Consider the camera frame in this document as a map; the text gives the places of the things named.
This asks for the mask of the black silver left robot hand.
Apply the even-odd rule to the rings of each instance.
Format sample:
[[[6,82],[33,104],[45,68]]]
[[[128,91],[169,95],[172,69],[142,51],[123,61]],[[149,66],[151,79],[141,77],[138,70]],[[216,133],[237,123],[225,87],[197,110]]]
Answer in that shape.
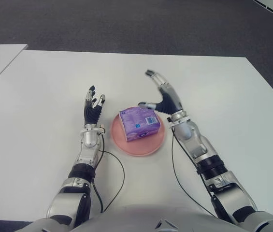
[[[95,86],[91,86],[89,90],[87,91],[86,97],[85,97],[85,105],[84,105],[84,123],[87,124],[97,124],[101,112],[102,107],[105,103],[106,97],[104,94],[102,94],[97,100],[96,98],[93,98],[95,96]]]

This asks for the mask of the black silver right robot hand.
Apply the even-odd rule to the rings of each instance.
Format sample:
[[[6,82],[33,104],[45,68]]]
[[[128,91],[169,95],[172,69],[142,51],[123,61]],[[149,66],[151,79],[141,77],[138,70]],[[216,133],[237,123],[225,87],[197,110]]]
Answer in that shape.
[[[147,70],[145,75],[150,77],[157,85],[158,90],[162,96],[162,101],[159,103],[140,102],[138,103],[139,107],[156,110],[168,115],[172,115],[183,109],[176,91],[161,74],[153,70]]]

